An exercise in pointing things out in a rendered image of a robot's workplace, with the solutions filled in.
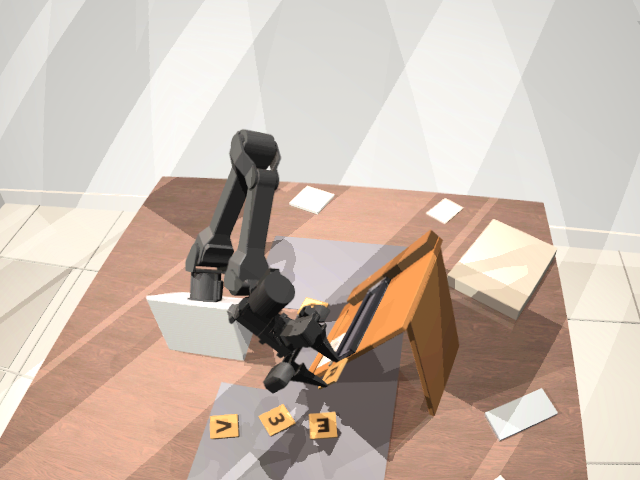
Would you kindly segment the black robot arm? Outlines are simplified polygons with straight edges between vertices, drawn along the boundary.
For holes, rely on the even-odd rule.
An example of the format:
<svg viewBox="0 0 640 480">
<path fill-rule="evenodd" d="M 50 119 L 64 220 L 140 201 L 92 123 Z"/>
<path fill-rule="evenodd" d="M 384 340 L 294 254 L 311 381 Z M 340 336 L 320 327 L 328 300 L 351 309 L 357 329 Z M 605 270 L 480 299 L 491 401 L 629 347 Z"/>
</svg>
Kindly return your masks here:
<svg viewBox="0 0 640 480">
<path fill-rule="evenodd" d="M 210 226 L 198 233 L 185 262 L 186 271 L 191 272 L 187 300 L 222 300 L 221 274 L 225 274 L 226 289 L 234 296 L 247 296 L 229 306 L 228 321 L 238 321 L 256 336 L 295 297 L 291 282 L 279 269 L 269 268 L 264 256 L 281 159 L 272 135 L 242 129 L 232 137 L 230 174 Z M 269 165 L 271 170 L 267 170 Z M 240 239 L 234 253 L 230 235 L 244 202 Z M 296 348 L 309 348 L 322 332 L 319 319 L 313 307 L 303 305 L 296 319 L 283 317 L 286 326 L 282 330 L 276 328 L 274 338 L 288 354 Z"/>
</svg>

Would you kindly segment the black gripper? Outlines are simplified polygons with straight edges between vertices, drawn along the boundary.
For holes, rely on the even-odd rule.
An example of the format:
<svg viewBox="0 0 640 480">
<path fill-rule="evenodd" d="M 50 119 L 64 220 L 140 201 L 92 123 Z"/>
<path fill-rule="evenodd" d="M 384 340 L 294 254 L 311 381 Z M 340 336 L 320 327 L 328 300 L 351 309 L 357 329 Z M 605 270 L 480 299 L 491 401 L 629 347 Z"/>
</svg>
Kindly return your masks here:
<svg viewBox="0 0 640 480">
<path fill-rule="evenodd" d="M 324 322 L 330 313 L 330 309 L 325 305 L 314 305 L 313 308 L 320 315 L 320 319 L 317 323 L 319 324 L 320 322 Z M 266 343 L 278 352 L 276 354 L 277 357 L 279 357 L 280 359 L 284 357 L 284 359 L 280 363 L 275 365 L 275 367 L 270 370 L 267 377 L 265 377 L 263 381 L 263 385 L 272 394 L 281 389 L 284 389 L 290 381 L 328 387 L 329 384 L 327 384 L 317 375 L 314 375 L 309 370 L 307 370 L 304 363 L 301 363 L 299 365 L 295 362 L 296 358 L 299 355 L 299 351 L 302 348 L 296 348 L 293 354 L 288 354 L 281 346 L 279 346 L 277 340 L 274 338 L 274 330 L 276 328 L 282 330 L 286 326 L 286 324 L 283 322 L 283 317 L 285 315 L 286 314 L 284 312 L 282 314 L 278 313 L 257 336 L 260 339 L 259 342 L 262 345 Z M 341 360 L 339 359 L 337 352 L 333 349 L 326 336 L 327 324 L 319 324 L 319 326 L 322 328 L 322 332 L 321 334 L 318 334 L 315 339 L 315 343 L 310 348 L 318 351 L 331 361 L 338 363 Z"/>
</svg>

